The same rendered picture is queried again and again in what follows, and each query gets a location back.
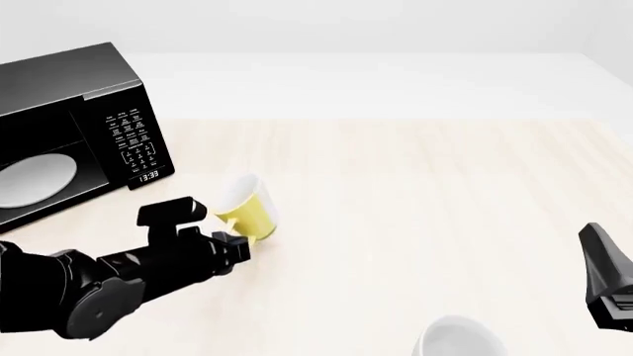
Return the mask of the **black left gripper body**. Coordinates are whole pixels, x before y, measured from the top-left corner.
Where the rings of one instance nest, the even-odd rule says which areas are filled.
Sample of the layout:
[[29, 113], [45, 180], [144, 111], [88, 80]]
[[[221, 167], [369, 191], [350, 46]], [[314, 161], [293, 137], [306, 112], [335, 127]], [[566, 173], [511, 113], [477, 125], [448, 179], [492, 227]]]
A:
[[214, 275], [227, 275], [233, 266], [250, 260], [249, 240], [245, 236], [233, 236], [224, 231], [215, 231], [211, 236]]

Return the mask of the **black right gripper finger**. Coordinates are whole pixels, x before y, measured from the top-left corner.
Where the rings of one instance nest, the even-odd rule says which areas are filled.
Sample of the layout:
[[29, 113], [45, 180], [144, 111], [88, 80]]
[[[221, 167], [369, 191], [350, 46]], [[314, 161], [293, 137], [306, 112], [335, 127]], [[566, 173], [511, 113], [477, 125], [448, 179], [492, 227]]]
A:
[[586, 302], [611, 296], [631, 296], [633, 302], [633, 260], [597, 222], [586, 224], [579, 239], [587, 273]]

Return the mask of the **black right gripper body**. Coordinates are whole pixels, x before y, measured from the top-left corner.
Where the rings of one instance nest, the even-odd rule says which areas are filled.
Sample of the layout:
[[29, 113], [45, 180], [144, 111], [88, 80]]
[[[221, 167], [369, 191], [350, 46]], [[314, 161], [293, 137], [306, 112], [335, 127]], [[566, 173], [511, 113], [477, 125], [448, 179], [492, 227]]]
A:
[[586, 302], [597, 328], [633, 330], [633, 286], [587, 295]]

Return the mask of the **yellow and white mug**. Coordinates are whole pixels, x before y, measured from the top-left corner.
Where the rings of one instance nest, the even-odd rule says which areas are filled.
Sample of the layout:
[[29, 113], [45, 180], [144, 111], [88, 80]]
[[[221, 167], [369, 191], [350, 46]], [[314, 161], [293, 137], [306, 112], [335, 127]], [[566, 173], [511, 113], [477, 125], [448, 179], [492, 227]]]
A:
[[228, 184], [212, 211], [227, 231], [246, 237], [250, 247], [271, 236], [279, 224], [268, 189], [256, 174], [245, 174]]

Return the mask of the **white round microwave plate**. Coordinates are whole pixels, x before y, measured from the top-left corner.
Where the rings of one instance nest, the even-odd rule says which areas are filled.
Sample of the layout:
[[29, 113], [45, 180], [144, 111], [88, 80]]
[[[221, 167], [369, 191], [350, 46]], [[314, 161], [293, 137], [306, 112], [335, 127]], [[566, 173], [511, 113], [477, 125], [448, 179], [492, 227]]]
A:
[[0, 171], [0, 209], [37, 204], [73, 180], [77, 163], [65, 154], [46, 153], [15, 162]]

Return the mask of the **black microwave oven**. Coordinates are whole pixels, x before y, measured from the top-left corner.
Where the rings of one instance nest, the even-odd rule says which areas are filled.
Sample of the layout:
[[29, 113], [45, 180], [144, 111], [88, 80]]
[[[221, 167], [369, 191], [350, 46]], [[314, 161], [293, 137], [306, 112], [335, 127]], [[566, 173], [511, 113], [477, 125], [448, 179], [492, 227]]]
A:
[[0, 209], [0, 233], [175, 171], [144, 84], [113, 44], [0, 64], [0, 171], [46, 153], [77, 173], [37, 204]]

